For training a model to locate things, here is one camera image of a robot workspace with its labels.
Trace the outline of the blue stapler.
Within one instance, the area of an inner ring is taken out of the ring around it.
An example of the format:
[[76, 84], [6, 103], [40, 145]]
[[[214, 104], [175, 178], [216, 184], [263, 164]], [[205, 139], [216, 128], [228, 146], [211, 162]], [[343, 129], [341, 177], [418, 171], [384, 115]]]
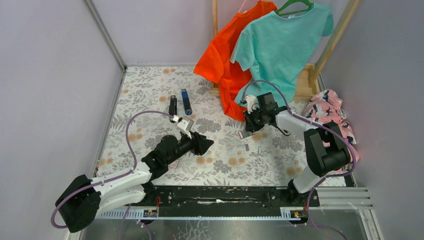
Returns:
[[191, 107], [188, 91], [185, 88], [181, 90], [181, 97], [182, 97], [184, 112], [186, 115], [190, 116], [193, 113], [193, 110]]

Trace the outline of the small black stapler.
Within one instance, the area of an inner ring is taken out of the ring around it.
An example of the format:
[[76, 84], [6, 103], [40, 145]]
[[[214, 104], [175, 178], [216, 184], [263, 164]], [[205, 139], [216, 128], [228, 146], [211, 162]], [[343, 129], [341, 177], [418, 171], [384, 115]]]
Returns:
[[174, 116], [178, 114], [177, 97], [175, 95], [170, 96], [168, 114], [171, 115], [171, 117], [169, 118], [170, 122], [175, 123]]

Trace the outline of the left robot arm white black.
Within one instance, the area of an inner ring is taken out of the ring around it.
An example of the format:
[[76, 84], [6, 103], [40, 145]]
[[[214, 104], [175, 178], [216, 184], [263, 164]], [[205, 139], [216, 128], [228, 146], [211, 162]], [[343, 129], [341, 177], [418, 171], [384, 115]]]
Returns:
[[[56, 200], [51, 224], [76, 233], [110, 210], [137, 203], [148, 206], [155, 200], [153, 180], [164, 175], [169, 165], [186, 153], [202, 156], [213, 144], [213, 140], [198, 132], [181, 134], [180, 139], [166, 135], [134, 167], [91, 179], [80, 175]], [[60, 214], [64, 225], [55, 222], [56, 214]]]

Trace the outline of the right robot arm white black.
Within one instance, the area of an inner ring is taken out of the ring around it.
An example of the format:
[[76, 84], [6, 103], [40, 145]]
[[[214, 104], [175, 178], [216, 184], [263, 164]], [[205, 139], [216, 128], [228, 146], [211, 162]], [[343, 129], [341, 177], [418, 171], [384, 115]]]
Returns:
[[347, 143], [336, 123], [320, 124], [295, 114], [286, 105], [279, 106], [272, 93], [246, 95], [241, 101], [246, 131], [257, 132], [270, 125], [304, 142], [307, 166], [288, 185], [287, 201], [293, 206], [307, 199], [307, 192], [329, 173], [343, 168], [352, 160]]

